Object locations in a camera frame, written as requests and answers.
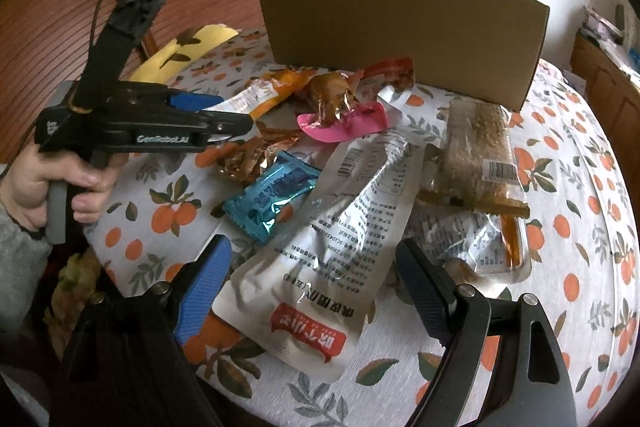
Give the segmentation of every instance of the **white snack bag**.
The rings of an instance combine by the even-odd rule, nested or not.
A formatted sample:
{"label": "white snack bag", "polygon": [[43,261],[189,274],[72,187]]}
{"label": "white snack bag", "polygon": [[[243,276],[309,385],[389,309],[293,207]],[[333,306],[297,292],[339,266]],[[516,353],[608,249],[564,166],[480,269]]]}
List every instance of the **white snack bag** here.
{"label": "white snack bag", "polygon": [[213,312],[292,367],[338,380],[402,239],[423,157],[393,130],[338,145],[297,217],[233,272]]}

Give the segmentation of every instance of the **transparent plastic bag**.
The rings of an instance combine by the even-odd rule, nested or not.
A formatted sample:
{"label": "transparent plastic bag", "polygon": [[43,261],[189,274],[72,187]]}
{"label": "transparent plastic bag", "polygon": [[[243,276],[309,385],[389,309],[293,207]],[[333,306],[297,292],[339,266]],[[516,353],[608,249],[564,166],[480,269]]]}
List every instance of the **transparent plastic bag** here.
{"label": "transparent plastic bag", "polygon": [[406,235],[418,242],[432,263],[443,265],[456,283],[470,283],[488,291],[488,296],[496,283],[521,282],[531,272],[521,218],[418,203]]}
{"label": "transparent plastic bag", "polygon": [[508,120],[507,111],[494,103],[451,100],[438,171],[420,199],[488,214],[529,217],[511,151]]}

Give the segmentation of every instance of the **yellow package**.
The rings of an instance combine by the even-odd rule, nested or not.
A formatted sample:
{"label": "yellow package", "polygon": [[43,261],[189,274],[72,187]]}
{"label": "yellow package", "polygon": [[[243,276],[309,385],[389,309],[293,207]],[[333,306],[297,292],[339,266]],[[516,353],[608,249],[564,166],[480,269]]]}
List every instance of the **yellow package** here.
{"label": "yellow package", "polygon": [[236,30],[222,24],[190,28],[149,57],[149,60],[133,72],[129,80],[165,84],[194,60],[236,35]]}
{"label": "yellow package", "polygon": [[211,110],[250,114],[254,120],[308,84],[310,77],[292,70],[275,71],[251,80],[245,89]]}

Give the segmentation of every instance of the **blue candy wrapper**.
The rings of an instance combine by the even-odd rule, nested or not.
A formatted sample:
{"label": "blue candy wrapper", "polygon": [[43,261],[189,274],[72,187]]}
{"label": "blue candy wrapper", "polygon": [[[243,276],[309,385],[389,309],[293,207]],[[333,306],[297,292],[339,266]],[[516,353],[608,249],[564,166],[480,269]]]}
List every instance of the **blue candy wrapper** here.
{"label": "blue candy wrapper", "polygon": [[244,194],[226,200],[222,208],[236,225],[263,245],[274,232],[280,211],[310,192],[319,176],[318,169],[282,151]]}

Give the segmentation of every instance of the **cardboard box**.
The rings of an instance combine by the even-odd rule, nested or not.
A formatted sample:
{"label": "cardboard box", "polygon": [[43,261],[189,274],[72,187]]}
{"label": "cardboard box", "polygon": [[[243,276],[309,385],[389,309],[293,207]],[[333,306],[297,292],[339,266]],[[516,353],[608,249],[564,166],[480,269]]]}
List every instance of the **cardboard box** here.
{"label": "cardboard box", "polygon": [[276,61],[356,70],[410,57],[417,82],[520,110],[549,8],[536,0],[260,0]]}

